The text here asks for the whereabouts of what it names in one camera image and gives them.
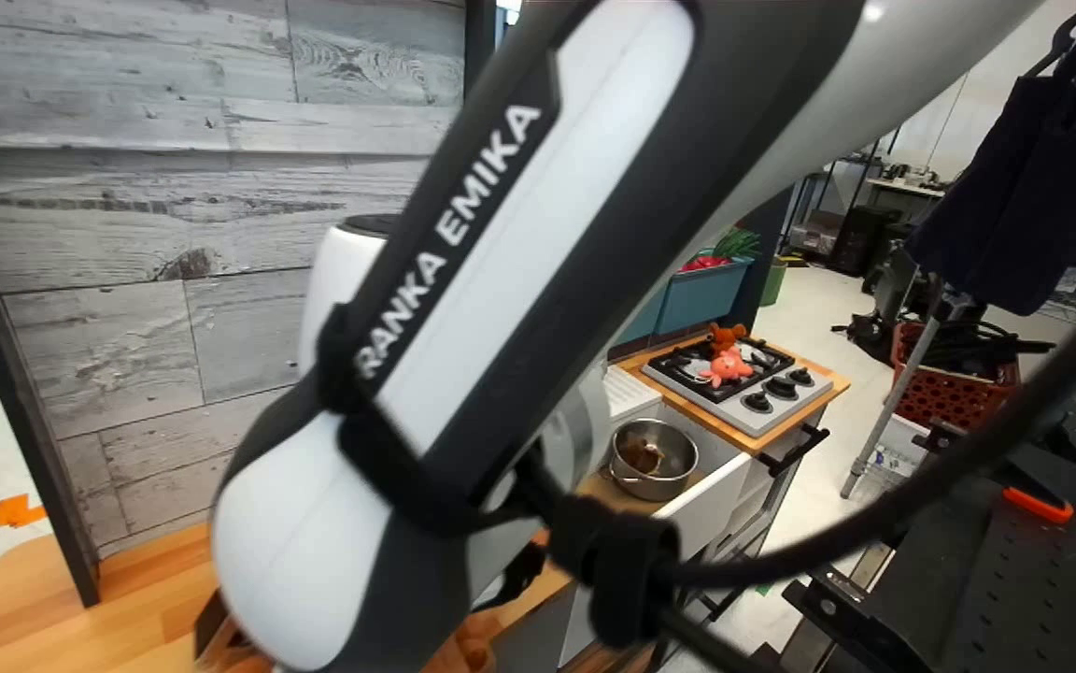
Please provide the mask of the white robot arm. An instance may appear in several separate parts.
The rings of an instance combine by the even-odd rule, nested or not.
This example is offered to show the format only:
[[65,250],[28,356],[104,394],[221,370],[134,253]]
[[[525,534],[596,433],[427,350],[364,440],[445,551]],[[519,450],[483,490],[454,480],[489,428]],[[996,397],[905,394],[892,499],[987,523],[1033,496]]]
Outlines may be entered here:
[[935,99],[1038,0],[523,0],[372,250],[318,248],[303,372],[236,443],[214,567],[287,673],[415,673],[525,538],[607,642],[679,534],[580,483],[613,339],[687,250]]

